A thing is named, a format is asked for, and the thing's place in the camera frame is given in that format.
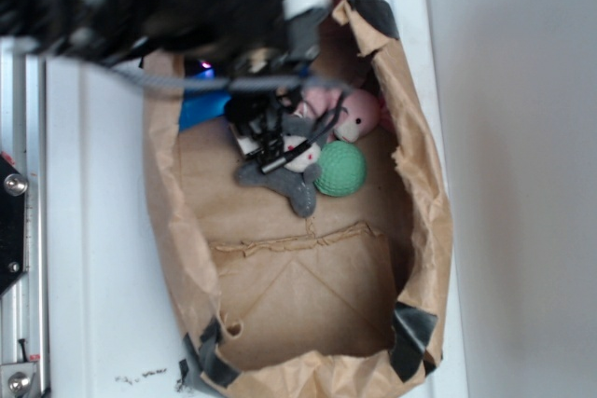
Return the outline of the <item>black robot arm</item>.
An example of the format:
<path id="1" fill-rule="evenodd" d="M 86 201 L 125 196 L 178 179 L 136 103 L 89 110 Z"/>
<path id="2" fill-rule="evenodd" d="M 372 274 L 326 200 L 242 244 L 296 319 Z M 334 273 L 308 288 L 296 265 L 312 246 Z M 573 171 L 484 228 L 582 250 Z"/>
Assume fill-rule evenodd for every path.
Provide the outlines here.
<path id="1" fill-rule="evenodd" d="M 156 51 L 230 75 L 288 74 L 319 52 L 333 0 L 1 0 L 1 34 L 21 53 L 103 67 Z"/>

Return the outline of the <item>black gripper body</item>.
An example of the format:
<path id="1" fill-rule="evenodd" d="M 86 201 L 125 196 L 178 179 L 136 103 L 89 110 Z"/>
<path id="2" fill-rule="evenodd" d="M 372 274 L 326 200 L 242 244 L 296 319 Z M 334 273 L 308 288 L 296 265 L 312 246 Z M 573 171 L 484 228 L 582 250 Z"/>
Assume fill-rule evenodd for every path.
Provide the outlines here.
<path id="1" fill-rule="evenodd" d="M 321 24 L 333 0 L 216 0 L 205 41 L 186 60 L 219 77 L 303 75 L 321 53 Z"/>

